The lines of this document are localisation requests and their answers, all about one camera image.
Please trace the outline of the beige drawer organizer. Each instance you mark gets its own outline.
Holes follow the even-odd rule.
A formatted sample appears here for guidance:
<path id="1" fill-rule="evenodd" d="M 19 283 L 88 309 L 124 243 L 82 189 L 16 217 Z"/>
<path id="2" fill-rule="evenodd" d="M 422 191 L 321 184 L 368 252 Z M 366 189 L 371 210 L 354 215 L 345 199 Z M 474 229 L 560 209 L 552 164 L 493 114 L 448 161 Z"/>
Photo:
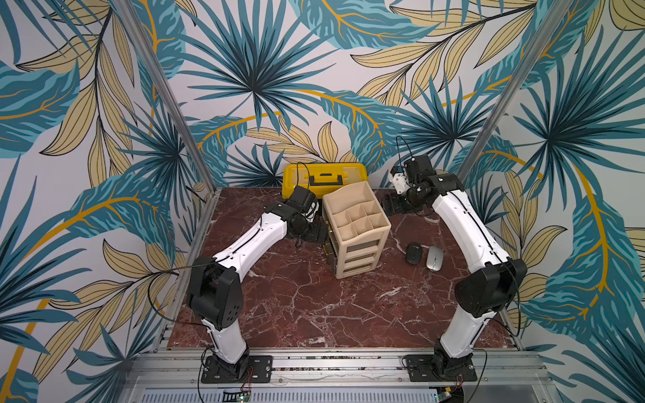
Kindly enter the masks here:
<path id="1" fill-rule="evenodd" d="M 341 280 L 375 270 L 391 223 L 368 181 L 342 186 L 322 198 L 329 226 L 329 258 Z"/>

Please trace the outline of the black computer mouse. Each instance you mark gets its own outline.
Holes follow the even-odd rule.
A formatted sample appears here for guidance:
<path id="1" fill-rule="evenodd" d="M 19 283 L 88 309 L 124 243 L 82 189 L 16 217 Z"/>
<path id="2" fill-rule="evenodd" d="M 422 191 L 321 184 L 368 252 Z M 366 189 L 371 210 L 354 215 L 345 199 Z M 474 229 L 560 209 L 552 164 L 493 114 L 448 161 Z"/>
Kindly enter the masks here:
<path id="1" fill-rule="evenodd" d="M 410 265 L 419 265 L 423 258 L 423 247 L 419 243 L 411 242 L 406 247 L 406 262 Z"/>

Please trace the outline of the white computer mouse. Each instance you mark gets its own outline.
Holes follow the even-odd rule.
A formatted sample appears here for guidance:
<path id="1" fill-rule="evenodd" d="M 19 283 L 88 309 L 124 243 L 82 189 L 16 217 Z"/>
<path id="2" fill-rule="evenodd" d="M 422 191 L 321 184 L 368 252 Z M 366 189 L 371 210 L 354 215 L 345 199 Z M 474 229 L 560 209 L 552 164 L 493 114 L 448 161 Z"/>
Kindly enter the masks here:
<path id="1" fill-rule="evenodd" d="M 429 247 L 426 267 L 433 272 L 440 271 L 443 267 L 443 258 L 444 252 L 441 248 L 437 246 Z"/>

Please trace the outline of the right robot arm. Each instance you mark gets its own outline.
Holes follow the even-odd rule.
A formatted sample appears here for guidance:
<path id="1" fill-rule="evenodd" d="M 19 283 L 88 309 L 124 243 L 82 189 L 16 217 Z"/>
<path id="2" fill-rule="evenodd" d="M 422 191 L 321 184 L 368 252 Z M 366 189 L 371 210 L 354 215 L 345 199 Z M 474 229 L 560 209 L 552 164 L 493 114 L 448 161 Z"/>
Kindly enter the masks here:
<path id="1" fill-rule="evenodd" d="M 474 380 L 476 341 L 497 313 L 518 296 L 527 265 L 495 241 L 458 176 L 439 174 L 428 156 L 413 156 L 394 166 L 388 180 L 395 191 L 381 200 L 386 214 L 419 213 L 431 208 L 447 225 L 465 257 L 470 274 L 455 286 L 455 315 L 426 366 L 437 379 Z"/>

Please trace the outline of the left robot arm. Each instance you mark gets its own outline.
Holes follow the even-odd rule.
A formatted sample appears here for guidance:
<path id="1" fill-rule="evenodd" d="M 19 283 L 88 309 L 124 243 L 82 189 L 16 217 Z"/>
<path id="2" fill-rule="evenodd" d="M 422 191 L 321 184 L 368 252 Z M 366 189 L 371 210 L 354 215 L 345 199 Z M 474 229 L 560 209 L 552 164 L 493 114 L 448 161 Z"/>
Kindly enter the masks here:
<path id="1" fill-rule="evenodd" d="M 317 215 L 318 208 L 316 195 L 297 186 L 289 198 L 265 207 L 254 225 L 228 248 L 193 263 L 186 304 L 207 329 L 213 342 L 213 365 L 218 372 L 240 379 L 249 367 L 250 350 L 239 324 L 244 306 L 244 278 L 284 238 L 323 244 L 328 230 Z"/>

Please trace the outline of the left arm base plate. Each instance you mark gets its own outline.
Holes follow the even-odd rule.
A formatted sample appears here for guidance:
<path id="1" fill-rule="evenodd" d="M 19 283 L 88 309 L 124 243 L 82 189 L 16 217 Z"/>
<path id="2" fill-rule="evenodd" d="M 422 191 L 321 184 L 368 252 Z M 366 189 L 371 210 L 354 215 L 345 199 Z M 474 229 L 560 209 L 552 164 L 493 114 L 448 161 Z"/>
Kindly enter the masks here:
<path id="1" fill-rule="evenodd" d="M 243 356 L 237 364 L 230 364 L 216 355 L 206 358 L 200 381 L 206 385 L 250 382 L 270 383 L 273 357 L 270 355 Z"/>

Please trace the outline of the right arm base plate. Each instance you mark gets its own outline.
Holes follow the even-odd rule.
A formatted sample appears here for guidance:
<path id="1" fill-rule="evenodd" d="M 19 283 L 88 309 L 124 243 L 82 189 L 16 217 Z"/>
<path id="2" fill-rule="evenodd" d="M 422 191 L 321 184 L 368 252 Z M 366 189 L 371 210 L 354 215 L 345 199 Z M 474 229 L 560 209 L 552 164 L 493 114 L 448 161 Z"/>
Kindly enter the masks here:
<path id="1" fill-rule="evenodd" d="M 439 354 L 408 354 L 403 364 L 411 382 L 460 383 L 478 380 L 472 355 L 460 359 Z"/>

